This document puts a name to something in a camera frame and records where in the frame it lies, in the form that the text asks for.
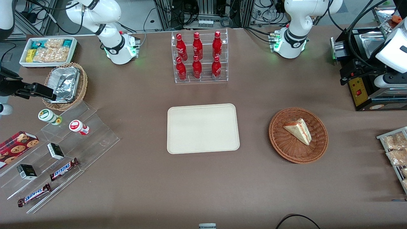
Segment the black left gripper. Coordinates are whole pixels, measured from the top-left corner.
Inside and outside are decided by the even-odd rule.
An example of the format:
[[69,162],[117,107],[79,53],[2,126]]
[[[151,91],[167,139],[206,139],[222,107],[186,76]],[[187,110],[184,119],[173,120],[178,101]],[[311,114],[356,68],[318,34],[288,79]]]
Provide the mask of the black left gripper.
[[357,77],[365,77],[375,73],[375,69],[362,64],[356,59],[352,59],[340,69],[340,84],[344,86],[352,79]]

